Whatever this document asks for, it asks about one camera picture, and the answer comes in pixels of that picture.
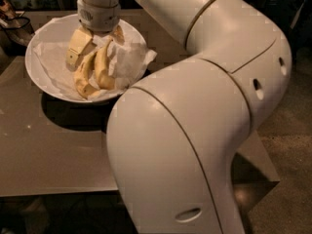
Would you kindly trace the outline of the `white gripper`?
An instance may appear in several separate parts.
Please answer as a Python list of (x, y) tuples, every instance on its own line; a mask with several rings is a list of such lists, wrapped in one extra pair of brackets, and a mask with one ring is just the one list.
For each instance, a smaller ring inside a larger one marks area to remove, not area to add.
[(73, 32), (65, 59), (66, 63), (72, 68), (76, 68), (79, 65), (86, 50), (92, 45), (94, 36), (91, 31), (111, 32), (115, 29), (111, 33), (113, 40), (120, 45), (125, 43), (123, 29), (118, 25), (119, 4), (112, 7), (98, 7), (86, 3), (84, 0), (78, 0), (77, 7), (78, 20), (83, 26), (78, 27)]

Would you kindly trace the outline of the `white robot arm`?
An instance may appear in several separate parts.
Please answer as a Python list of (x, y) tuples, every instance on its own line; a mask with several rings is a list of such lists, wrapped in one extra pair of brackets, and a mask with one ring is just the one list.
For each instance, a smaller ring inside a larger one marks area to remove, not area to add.
[[(243, 0), (136, 0), (188, 58), (132, 85), (110, 114), (110, 166), (139, 234), (245, 234), (231, 182), (236, 150), (288, 86), (287, 38)], [(109, 32), (118, 0), (78, 0)]]

